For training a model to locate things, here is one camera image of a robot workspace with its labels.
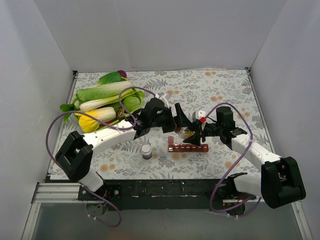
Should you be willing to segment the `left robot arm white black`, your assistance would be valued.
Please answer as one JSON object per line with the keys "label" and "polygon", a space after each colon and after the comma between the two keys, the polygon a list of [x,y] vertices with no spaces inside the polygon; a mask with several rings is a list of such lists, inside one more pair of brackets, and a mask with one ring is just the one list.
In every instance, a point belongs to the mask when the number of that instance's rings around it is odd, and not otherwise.
{"label": "left robot arm white black", "polygon": [[54,159],[69,180],[79,182],[95,200],[101,200],[107,191],[103,179],[91,169],[92,158],[114,145],[138,139],[152,128],[170,133],[190,127],[192,122],[179,103],[175,104],[175,110],[176,116],[173,116],[172,109],[165,105],[164,100],[152,98],[144,108],[135,110],[115,125],[91,133],[70,133]]}

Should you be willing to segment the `clear bottle of yellow capsules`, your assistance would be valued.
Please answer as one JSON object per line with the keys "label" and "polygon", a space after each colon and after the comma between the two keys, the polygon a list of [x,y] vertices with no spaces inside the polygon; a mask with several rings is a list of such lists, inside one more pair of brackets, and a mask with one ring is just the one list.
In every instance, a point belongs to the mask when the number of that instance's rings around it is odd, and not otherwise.
{"label": "clear bottle of yellow capsules", "polygon": [[177,135],[182,138],[183,140],[191,137],[194,135],[194,131],[188,129],[187,127],[181,128]]}

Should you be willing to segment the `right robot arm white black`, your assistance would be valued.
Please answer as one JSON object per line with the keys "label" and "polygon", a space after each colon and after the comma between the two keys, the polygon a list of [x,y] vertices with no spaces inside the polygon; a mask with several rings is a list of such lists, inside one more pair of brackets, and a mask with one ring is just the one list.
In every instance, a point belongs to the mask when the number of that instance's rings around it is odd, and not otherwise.
{"label": "right robot arm white black", "polygon": [[209,116],[199,111],[192,121],[182,115],[177,126],[193,132],[192,136],[184,139],[184,143],[198,146],[207,137],[219,137],[223,144],[240,154],[240,160],[247,159],[259,170],[259,177],[248,174],[231,176],[232,183],[226,186],[230,198],[250,194],[262,198],[272,209],[306,198],[300,169],[294,158],[268,151],[254,142],[251,129],[236,127],[233,112],[237,109],[232,104],[219,103],[213,110],[216,112],[213,123],[207,123]]}

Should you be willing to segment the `red weekly pill organizer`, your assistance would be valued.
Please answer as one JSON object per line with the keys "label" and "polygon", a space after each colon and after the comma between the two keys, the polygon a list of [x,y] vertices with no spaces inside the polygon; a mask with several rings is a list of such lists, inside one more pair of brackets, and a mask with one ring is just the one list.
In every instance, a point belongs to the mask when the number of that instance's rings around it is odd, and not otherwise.
{"label": "red weekly pill organizer", "polygon": [[207,144],[193,145],[189,143],[177,144],[174,142],[174,137],[167,138],[167,150],[169,153],[207,153],[209,146]]}

